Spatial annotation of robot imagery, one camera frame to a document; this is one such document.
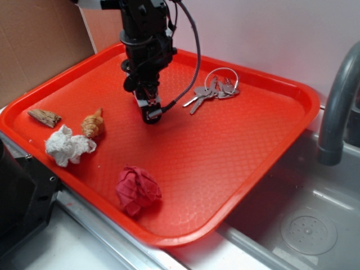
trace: spiral seashell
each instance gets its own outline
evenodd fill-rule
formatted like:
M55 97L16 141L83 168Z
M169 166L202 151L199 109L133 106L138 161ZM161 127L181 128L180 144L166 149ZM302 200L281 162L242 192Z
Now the spiral seashell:
M94 114L85 117L81 124L83 134L88 138L95 138L104 131L104 119L101 117L102 108Z

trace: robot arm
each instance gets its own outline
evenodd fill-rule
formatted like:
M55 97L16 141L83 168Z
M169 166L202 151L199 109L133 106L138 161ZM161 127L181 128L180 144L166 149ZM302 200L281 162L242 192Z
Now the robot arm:
M145 123L153 124L161 115L149 113L161 108L158 96L160 71L177 53L167 34L169 10L163 0L72 0L81 8L120 9L124 30L120 40L125 44L127 59L121 64L127 78L124 89L132 92L142 110Z

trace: white wall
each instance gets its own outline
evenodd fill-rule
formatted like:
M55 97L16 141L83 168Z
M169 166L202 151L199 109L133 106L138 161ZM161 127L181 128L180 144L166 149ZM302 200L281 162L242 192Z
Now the white wall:
M183 3L196 21L203 55L305 83L322 104L344 56L360 41L359 0ZM174 44L195 52L190 24L179 15Z

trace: pink cloth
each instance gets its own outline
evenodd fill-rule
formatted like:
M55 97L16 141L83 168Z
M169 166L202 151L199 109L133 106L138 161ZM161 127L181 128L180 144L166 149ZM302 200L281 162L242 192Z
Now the pink cloth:
M160 188L154 178L144 169L135 166L126 166L120 173L116 194L131 217L142 207L150 206L161 198Z

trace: orange tray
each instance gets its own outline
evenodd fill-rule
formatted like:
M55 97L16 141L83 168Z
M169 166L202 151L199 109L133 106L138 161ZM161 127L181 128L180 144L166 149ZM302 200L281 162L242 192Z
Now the orange tray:
M155 125L142 121L132 94L123 90L124 47L116 44L15 100L0 115L0 129L62 181L139 240L178 246L213 231L317 115L320 103L306 85L202 57L195 87L219 67L235 70L240 94L205 101L194 115L181 105L186 94ZM196 55L178 51L161 72L159 94L166 105L190 82ZM60 168L44 141L66 124L80 124L103 108L105 132L94 153ZM56 112L55 129L33 120L30 109ZM158 182L160 201L133 219L115 193L124 166L146 169Z

